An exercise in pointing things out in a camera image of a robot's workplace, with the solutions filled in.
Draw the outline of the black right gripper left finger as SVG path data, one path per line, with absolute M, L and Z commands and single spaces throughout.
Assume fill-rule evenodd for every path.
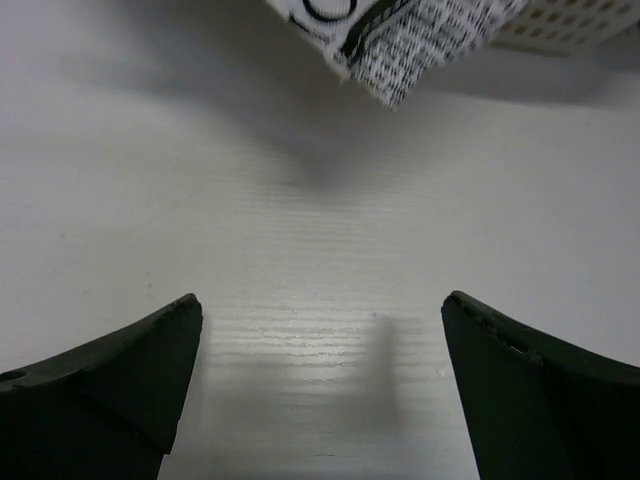
M 187 294 L 1 375 L 4 479 L 155 479 L 175 442 L 203 327 Z

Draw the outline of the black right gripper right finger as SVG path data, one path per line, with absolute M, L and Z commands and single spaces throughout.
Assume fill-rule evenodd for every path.
M 638 478 L 638 367 L 461 291 L 441 314 L 480 478 Z

